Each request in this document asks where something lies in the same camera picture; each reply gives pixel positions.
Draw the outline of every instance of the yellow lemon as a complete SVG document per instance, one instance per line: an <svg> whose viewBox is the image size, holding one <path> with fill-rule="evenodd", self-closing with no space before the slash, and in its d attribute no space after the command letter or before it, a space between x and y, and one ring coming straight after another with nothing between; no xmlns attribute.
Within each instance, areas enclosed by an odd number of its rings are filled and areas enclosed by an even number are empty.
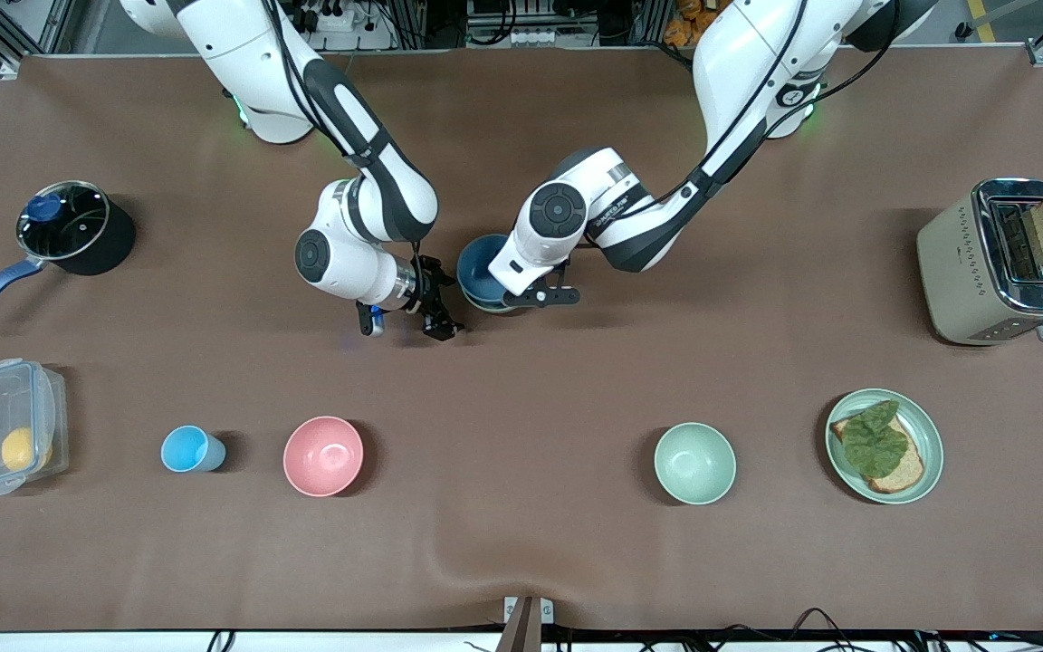
<svg viewBox="0 0 1043 652"><path fill-rule="evenodd" d="M43 462L40 469L46 466L51 459L51 450L47 449L43 455ZM23 470L34 461L34 442L30 435L30 429L14 429L7 438L3 440L3 463L9 470Z"/></svg>

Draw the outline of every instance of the plastic food container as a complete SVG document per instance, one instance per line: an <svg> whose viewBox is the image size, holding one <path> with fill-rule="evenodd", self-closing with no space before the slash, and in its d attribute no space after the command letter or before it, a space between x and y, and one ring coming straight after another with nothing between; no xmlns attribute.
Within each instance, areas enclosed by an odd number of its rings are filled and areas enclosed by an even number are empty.
<svg viewBox="0 0 1043 652"><path fill-rule="evenodd" d="M37 362L0 362L0 496L67 467L66 384Z"/></svg>

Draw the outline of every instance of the plate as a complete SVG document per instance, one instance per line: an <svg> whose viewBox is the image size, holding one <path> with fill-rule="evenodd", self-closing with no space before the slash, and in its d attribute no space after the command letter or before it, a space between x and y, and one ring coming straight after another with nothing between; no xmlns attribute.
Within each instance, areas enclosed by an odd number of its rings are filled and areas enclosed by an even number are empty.
<svg viewBox="0 0 1043 652"><path fill-rule="evenodd" d="M854 416L886 401L899 401L899 412L896 414L903 429L907 430L907 434L916 440L916 449L920 451L920 458L923 460L923 478L920 478L920 482L898 492L872 490L864 477L848 462L848 458L844 455L844 442L831 432L831 425L841 418ZM898 394L891 389L858 389L841 397L835 408L831 408L824 430L827 437L827 457L831 458L831 465L835 467L836 474L840 474L840 478L847 483L847 486L868 500L886 505L905 505L928 496L928 491L940 482L940 472L944 469L944 445L940 442L940 432L928 413L906 395Z"/></svg>

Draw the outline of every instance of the beige toaster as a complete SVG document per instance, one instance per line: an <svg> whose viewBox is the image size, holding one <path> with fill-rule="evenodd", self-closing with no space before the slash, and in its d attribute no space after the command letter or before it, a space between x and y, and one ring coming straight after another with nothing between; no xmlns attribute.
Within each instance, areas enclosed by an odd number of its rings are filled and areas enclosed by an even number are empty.
<svg viewBox="0 0 1043 652"><path fill-rule="evenodd" d="M998 345L1029 331L1043 341L1043 260L1022 215L1043 182L990 178L916 237L932 325L961 345Z"/></svg>

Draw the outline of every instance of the black pot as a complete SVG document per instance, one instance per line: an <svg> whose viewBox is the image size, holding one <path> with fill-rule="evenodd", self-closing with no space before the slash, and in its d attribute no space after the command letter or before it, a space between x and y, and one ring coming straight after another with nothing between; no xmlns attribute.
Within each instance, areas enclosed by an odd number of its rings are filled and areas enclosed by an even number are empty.
<svg viewBox="0 0 1043 652"><path fill-rule="evenodd" d="M80 276L94 276L123 263L136 244L131 216L99 187L62 182L34 195L16 225L24 260L0 271L0 292L21 277L54 263Z"/></svg>

